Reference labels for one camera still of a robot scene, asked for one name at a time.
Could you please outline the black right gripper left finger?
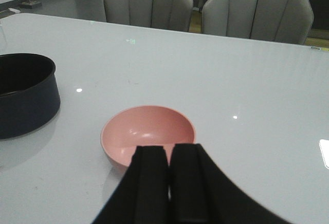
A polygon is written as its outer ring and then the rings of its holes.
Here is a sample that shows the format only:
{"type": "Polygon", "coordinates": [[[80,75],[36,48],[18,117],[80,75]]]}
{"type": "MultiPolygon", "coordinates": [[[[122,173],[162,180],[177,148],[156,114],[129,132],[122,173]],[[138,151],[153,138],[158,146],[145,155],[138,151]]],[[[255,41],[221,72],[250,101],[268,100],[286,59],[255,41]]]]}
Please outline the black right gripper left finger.
{"type": "Polygon", "coordinates": [[[167,223],[168,162],[162,146],[138,146],[93,223],[167,223]]]}

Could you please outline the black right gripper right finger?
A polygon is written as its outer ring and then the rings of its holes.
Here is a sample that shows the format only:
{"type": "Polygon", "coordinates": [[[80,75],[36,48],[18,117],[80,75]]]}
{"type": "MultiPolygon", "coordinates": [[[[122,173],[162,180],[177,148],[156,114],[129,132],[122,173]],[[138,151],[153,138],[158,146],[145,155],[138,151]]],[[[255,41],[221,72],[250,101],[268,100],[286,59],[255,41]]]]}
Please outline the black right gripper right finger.
{"type": "Polygon", "coordinates": [[[286,223],[249,197],[200,144],[177,144],[170,161],[171,223],[286,223]]]}

